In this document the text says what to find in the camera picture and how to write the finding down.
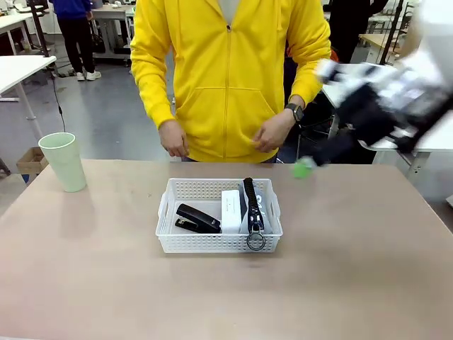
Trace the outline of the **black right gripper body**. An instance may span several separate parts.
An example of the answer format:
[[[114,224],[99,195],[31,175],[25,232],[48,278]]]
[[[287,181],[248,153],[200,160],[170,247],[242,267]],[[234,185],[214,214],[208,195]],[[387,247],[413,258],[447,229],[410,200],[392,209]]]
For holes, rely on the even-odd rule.
[[[371,146],[390,136],[398,126],[394,115],[379,105],[378,95],[369,84],[349,94],[336,114],[347,129],[313,151],[317,166],[337,163],[357,149],[360,142]]]

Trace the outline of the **person's left hand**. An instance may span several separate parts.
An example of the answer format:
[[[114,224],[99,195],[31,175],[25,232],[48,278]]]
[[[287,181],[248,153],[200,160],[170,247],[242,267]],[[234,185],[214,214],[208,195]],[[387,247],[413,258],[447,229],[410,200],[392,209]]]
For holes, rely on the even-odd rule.
[[[284,109],[266,120],[257,131],[253,142],[259,152],[271,152],[281,147],[295,124],[293,112]]]

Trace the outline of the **person's right hand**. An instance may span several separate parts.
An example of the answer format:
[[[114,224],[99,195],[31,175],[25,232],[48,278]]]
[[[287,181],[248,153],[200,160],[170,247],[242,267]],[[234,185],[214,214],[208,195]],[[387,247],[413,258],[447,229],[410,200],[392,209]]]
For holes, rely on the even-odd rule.
[[[187,157],[189,147],[186,134],[176,120],[166,120],[159,126],[161,146],[171,157]]]

